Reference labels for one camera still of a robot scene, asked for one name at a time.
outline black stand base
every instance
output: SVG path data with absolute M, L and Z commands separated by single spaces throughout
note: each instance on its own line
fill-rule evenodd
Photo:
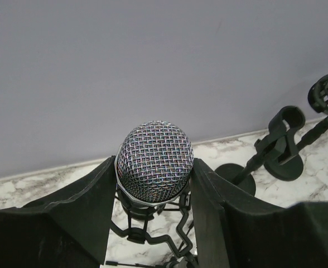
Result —
M 279 165 L 277 160 L 266 161 L 264 167 L 272 176 L 279 180 L 293 181 L 302 175 L 304 163 L 300 155 L 296 155 L 283 165 Z
M 232 183 L 233 179 L 243 170 L 244 168 L 237 164 L 224 164 L 219 166 L 215 172 L 225 180 Z M 240 184 L 236 185 L 241 190 L 254 196 L 255 195 L 255 182 L 252 175 L 248 175 Z

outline white marble countertop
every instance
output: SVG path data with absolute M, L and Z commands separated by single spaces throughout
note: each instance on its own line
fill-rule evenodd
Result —
M 312 126 L 305 126 L 300 133 L 305 133 Z M 212 169 L 229 162 L 244 166 L 247 160 L 255 154 L 253 146 L 255 141 L 265 135 L 266 132 L 260 132 L 197 144 L 194 146 L 194 154 L 195 157 L 203 159 Z M 257 185 L 256 197 L 281 207 L 289 207 L 304 200 L 328 201 L 328 132 L 313 145 L 303 149 L 300 155 L 305 163 L 305 169 L 302 176 L 295 181 L 277 180 L 263 167 L 253 173 Z M 98 164 L 99 162 L 0 181 L 0 209 L 21 207 L 32 200 L 50 194 L 86 175 Z M 112 219 L 118 226 L 126 228 L 127 215 L 117 201 L 114 205 Z M 175 228 L 180 219 L 179 212 L 163 212 L 149 222 L 148 232 L 152 236 L 169 234 L 179 245 L 181 240 L 176 234 Z M 195 244 L 193 231 L 189 237 Z M 125 238 L 117 237 L 112 231 L 110 232 L 107 260 L 154 265 L 162 264 L 171 256 L 171 251 L 166 244 L 137 245 L 130 243 Z

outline microphone grille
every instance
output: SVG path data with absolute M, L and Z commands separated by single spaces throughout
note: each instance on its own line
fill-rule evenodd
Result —
M 117 156 L 117 177 L 129 197 L 146 204 L 165 203 L 184 189 L 193 164 L 185 133 L 168 122 L 151 121 L 124 140 Z

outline microphone holder clamp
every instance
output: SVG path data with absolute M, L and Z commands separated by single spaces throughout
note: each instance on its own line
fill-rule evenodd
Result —
M 122 207 L 124 211 L 127 213 L 128 217 L 128 228 L 122 230 L 119 228 L 113 221 L 110 223 L 110 229 L 119 237 L 127 237 L 127 240 L 133 243 L 144 244 L 147 242 L 149 245 L 157 245 L 160 243 L 167 243 L 170 250 L 172 251 L 174 257 L 176 259 L 180 259 L 182 257 L 185 258 L 189 263 L 192 264 L 194 268 L 199 268 L 194 255 L 190 252 L 193 245 L 190 239 L 188 238 L 187 234 L 183 231 L 183 227 L 189 218 L 189 210 L 191 209 L 191 197 L 190 197 L 190 189 L 187 187 L 179 196 L 179 202 L 174 203 L 171 202 L 170 204 L 177 205 L 179 209 L 168 209 L 169 211 L 180 211 L 182 214 L 182 218 L 179 224 L 176 227 L 176 232 L 182 239 L 185 247 L 181 250 L 177 248 L 174 244 L 173 239 L 164 234 L 158 237 L 152 237 L 148 232 L 148 222 L 154 219 L 153 214 L 157 212 L 160 214 L 163 211 L 166 211 L 165 205 L 159 205 L 158 207 L 154 208 L 136 208 L 135 206 L 131 205 L 130 202 L 127 203 L 128 200 L 125 198 L 125 194 L 122 193 L 120 189 L 117 189 L 118 199 L 124 203 L 122 203 Z M 143 228 L 132 227 L 132 219 L 144 221 Z

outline gray wall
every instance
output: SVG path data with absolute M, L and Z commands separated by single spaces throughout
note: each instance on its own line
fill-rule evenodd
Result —
M 0 177 L 105 157 L 162 119 L 192 141 L 307 118 L 328 0 L 0 0 Z

